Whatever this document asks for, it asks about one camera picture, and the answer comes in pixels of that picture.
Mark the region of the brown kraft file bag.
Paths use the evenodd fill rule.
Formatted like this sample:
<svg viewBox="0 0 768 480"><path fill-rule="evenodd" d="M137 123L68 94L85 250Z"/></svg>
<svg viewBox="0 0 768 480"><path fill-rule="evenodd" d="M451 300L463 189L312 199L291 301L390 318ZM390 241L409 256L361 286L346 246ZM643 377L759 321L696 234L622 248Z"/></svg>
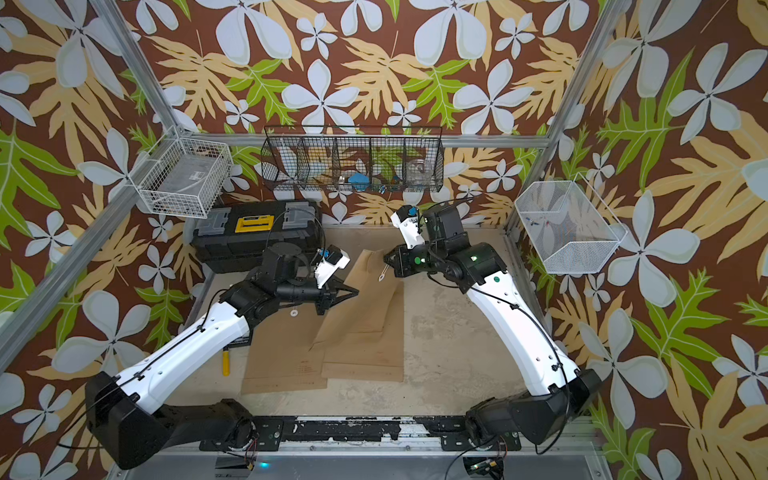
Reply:
<svg viewBox="0 0 768 480"><path fill-rule="evenodd" d="M254 329L241 384L243 395L327 387L323 351L311 347L324 318L315 306L282 309Z"/></svg>

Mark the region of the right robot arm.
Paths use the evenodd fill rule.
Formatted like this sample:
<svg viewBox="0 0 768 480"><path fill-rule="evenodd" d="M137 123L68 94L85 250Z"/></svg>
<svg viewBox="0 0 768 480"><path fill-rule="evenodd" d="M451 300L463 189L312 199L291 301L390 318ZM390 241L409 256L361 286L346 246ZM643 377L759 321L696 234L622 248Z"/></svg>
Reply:
<svg viewBox="0 0 768 480"><path fill-rule="evenodd" d="M520 434L536 446L553 446L595 399L600 376L580 368L555 344L494 247L471 242L455 206L438 203L421 213L405 205L391 222L403 237L384 257L394 275L442 274L486 316L522 375L526 393L492 398L467 411L472 444Z"/></svg>

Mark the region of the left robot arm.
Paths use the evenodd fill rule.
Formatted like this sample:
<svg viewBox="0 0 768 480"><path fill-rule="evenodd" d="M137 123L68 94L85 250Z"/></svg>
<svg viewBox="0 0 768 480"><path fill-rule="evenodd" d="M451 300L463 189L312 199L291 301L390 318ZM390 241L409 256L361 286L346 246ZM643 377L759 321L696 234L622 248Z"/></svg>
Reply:
<svg viewBox="0 0 768 480"><path fill-rule="evenodd" d="M281 309L313 304L323 315L357 296L357 289L335 275L349 261L336 246L312 259L294 244L267 247L260 265L225 289L182 334L118 374L99 373L87 382L88 430L123 470L188 443L223 452L254 447L254 418L237 401L178 407L168 405L168 397L210 358Z"/></svg>

